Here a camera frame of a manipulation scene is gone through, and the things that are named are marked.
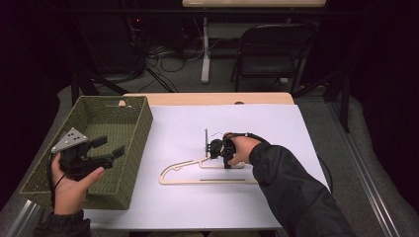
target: wooden clothes hanger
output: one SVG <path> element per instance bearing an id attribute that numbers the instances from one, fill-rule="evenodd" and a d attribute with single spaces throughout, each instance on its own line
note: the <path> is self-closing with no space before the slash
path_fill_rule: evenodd
<path id="1" fill-rule="evenodd" d="M 205 165 L 205 161 L 208 161 L 210 157 L 204 157 L 196 160 L 181 162 L 168 166 L 160 174 L 159 183 L 161 185 L 189 185 L 189 184 L 257 184 L 254 179 L 197 179 L 197 180 L 166 180 L 165 176 L 170 171 L 179 171 L 182 167 L 199 164 L 200 168 L 216 168 L 224 169 L 223 166 L 219 165 Z M 231 166 L 232 169 L 243 169 L 245 164 L 243 162 L 238 165 Z"/>

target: green wicker basket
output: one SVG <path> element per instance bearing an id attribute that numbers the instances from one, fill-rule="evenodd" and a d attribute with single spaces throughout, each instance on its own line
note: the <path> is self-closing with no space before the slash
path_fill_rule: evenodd
<path id="1" fill-rule="evenodd" d="M 108 136 L 108 143 L 92 148 L 89 156 L 109 154 L 118 147 L 126 147 L 126 154 L 115 160 L 114 167 L 106 170 L 104 177 L 89 189 L 84 208 L 129 209 L 152 121 L 146 97 L 80 97 L 26 180 L 21 195 L 41 206 L 50 206 L 45 172 L 47 158 L 60 137 L 74 127 L 89 139 Z"/>

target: black jacket sleeve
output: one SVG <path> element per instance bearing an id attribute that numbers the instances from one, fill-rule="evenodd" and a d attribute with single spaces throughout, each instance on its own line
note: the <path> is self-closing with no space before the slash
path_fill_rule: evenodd
<path id="1" fill-rule="evenodd" d="M 249 158 L 269 207 L 290 236 L 355 236 L 334 197 L 287 148 L 263 142 Z"/>
<path id="2" fill-rule="evenodd" d="M 80 210 L 72 215 L 50 213 L 45 222 L 34 230 L 35 237 L 91 237 L 90 219 L 84 219 Z"/>

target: hand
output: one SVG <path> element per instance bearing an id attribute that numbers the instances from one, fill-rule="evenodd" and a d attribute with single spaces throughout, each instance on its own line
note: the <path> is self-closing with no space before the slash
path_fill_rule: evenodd
<path id="1" fill-rule="evenodd" d="M 228 165 L 237 165 L 240 162 L 249 164 L 250 152 L 257 144 L 261 143 L 260 140 L 247 136 L 235 136 L 231 138 L 231 141 L 234 142 L 236 147 L 236 154 L 228 161 Z"/>
<path id="2" fill-rule="evenodd" d="M 55 185 L 64 175 L 61 169 L 59 169 L 60 158 L 61 155 L 58 153 L 52 162 L 53 183 Z M 87 190 L 96 183 L 104 173 L 105 169 L 99 167 L 79 182 L 64 177 L 55 188 L 54 214 L 68 215 L 80 211 L 83 207 L 83 201 L 86 198 Z"/>

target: person's arm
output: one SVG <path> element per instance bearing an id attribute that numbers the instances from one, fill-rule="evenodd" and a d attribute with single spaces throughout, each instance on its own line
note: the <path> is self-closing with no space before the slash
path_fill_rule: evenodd
<path id="1" fill-rule="evenodd" d="M 52 162 L 53 182 L 55 188 L 55 207 L 45 222 L 40 223 L 34 230 L 34 236 L 42 237 L 73 237 L 91 236 L 90 220 L 83 219 L 83 201 L 87 189 L 96 183 L 104 174 L 104 168 L 93 171 L 83 180 L 76 182 L 63 177 L 59 169 L 58 154 Z"/>
<path id="2" fill-rule="evenodd" d="M 236 157 L 252 164 L 269 207 L 289 236 L 355 236 L 334 197 L 285 147 L 248 137 L 232 138 Z"/>

